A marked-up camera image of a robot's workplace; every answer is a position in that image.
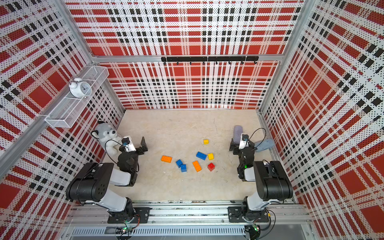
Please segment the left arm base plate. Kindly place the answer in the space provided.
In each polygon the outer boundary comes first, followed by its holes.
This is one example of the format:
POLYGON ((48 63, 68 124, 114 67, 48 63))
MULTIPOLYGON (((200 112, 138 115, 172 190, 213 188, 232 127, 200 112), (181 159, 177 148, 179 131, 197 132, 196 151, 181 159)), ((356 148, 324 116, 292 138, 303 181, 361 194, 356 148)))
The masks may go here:
POLYGON ((144 207, 138 208, 135 207, 132 210, 127 210, 123 212, 110 212, 107 223, 108 224, 146 224, 149 219, 151 208, 144 207))

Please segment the blue square lego brick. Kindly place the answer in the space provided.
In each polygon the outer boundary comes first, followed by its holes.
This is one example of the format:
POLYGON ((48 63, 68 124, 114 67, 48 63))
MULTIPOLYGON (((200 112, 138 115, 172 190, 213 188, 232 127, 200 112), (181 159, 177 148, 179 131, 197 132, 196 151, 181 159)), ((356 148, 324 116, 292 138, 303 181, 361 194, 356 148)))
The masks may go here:
POLYGON ((181 160, 177 160, 177 161, 176 161, 176 164, 177 164, 177 166, 180 168, 181 165, 183 165, 183 162, 182 162, 181 160))
POLYGON ((187 172, 187 166, 185 164, 182 164, 180 168, 182 173, 187 172))

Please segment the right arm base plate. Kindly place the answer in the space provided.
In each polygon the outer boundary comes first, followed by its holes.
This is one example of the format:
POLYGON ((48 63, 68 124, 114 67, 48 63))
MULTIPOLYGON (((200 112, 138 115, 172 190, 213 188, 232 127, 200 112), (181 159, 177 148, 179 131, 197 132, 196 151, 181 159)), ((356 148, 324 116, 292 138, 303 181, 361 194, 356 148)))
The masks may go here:
POLYGON ((266 210, 250 211, 243 207, 228 207, 230 223, 268 223, 269 215, 266 210))

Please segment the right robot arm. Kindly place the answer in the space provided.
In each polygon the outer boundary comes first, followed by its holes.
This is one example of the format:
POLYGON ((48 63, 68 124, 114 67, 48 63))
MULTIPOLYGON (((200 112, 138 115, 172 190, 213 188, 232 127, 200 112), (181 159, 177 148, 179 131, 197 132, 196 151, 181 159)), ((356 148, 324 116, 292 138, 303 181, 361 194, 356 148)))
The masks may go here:
POLYGON ((248 135, 231 140, 230 151, 239 157, 237 173, 243 182, 256 183, 256 191, 240 207, 229 207, 230 223, 267 223, 267 206, 293 197, 292 184, 279 161, 256 160, 255 153, 275 146, 271 139, 253 143, 248 135))

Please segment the blue long lego brick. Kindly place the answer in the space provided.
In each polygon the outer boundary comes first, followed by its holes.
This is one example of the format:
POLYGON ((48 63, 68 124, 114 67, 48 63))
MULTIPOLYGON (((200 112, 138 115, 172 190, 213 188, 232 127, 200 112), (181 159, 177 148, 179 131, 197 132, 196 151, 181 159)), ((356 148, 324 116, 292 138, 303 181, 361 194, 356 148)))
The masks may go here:
POLYGON ((201 152, 197 152, 196 157, 203 160, 203 161, 205 161, 207 159, 207 155, 203 154, 201 152))

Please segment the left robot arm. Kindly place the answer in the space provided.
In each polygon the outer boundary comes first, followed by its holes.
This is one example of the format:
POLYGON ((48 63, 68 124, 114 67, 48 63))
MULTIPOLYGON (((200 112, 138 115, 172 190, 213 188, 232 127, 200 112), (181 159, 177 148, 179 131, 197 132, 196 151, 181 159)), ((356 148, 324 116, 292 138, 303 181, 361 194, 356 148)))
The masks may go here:
POLYGON ((132 139, 126 136, 118 143, 121 154, 116 169, 114 163, 87 163, 75 176, 66 189, 67 198, 80 204, 98 205, 109 213, 109 224, 146 224, 150 208, 134 208, 128 197, 122 197, 109 189, 133 187, 138 177, 139 156, 148 151, 145 138, 136 148, 132 139))

